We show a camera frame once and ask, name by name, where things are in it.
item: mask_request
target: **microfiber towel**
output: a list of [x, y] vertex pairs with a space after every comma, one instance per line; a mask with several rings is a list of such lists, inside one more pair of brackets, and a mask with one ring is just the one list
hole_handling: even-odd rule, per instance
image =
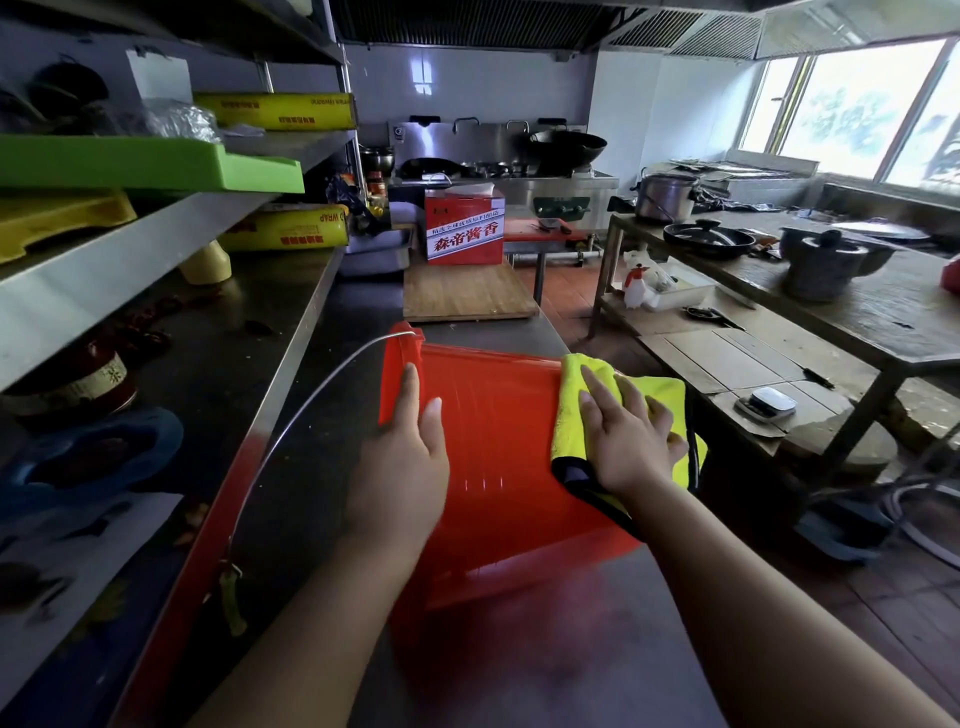
[[[601, 359], [594, 359], [581, 353], [572, 353], [564, 357], [561, 364], [560, 396], [557, 405], [557, 422], [553, 430], [553, 445], [550, 452], [551, 470], [558, 480], [574, 496], [586, 501], [609, 516], [615, 523], [640, 538], [633, 519], [627, 514], [620, 501], [607, 493], [597, 482], [593, 467], [587, 462], [587, 442], [584, 434], [584, 422], [580, 417], [580, 393], [587, 390], [587, 383], [581, 374], [581, 366], [588, 366], [597, 378], [613, 392], [621, 402], [620, 388], [613, 378], [615, 369]], [[644, 397], [653, 397], [673, 413], [671, 429], [690, 442], [690, 432], [686, 425], [686, 386], [679, 379], [668, 376], [628, 376]], [[699, 436], [696, 440], [696, 455], [693, 464], [690, 455], [685, 456], [673, 468], [673, 480], [681, 488], [690, 484], [691, 467], [703, 462], [707, 455], [707, 443]]]

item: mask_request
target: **forearm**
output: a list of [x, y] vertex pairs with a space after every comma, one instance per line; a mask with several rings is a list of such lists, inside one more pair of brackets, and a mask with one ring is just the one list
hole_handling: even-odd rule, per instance
[[645, 489], [628, 509], [731, 725], [956, 725], [695, 497]]
[[344, 726], [416, 555], [341, 539], [190, 728]]

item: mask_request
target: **red cardboard box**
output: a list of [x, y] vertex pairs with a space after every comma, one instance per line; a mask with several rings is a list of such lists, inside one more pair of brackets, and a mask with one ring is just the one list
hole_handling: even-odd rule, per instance
[[503, 260], [506, 200], [492, 196], [458, 195], [452, 189], [428, 189], [426, 260], [434, 265], [496, 265]]

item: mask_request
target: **yellow cloth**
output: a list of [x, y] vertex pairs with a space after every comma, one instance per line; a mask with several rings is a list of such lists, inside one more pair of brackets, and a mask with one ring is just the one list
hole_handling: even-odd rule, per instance
[[[580, 367], [585, 364], [613, 392], [617, 401], [621, 403], [623, 401], [620, 396], [620, 388], [616, 386], [616, 380], [613, 378], [615, 369], [610, 364], [581, 353], [571, 353], [565, 356], [561, 365], [560, 398], [557, 407], [557, 423], [553, 430], [551, 460], [558, 457], [587, 459], [584, 422], [580, 417], [580, 393], [587, 390], [587, 383], [584, 382]], [[685, 438], [684, 399], [686, 386], [684, 383], [679, 379], [668, 376], [628, 376], [627, 379], [636, 385], [636, 388], [640, 390], [644, 397], [653, 397], [655, 400], [661, 401], [667, 409], [673, 412], [673, 427], [671, 429]], [[699, 461], [702, 463], [707, 455], [707, 443], [700, 437], [696, 439], [697, 453], [699, 454]], [[683, 488], [689, 486], [687, 459], [687, 457], [684, 457], [673, 468], [674, 482]]]

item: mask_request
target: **red cutting board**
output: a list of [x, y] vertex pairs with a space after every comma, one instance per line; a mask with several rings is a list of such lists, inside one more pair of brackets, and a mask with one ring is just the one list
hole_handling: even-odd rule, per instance
[[538, 225], [536, 217], [507, 217], [503, 229], [503, 241], [517, 243], [547, 243], [553, 240], [586, 240], [587, 236], [569, 223], [564, 223], [570, 233], [560, 228], [544, 231]]

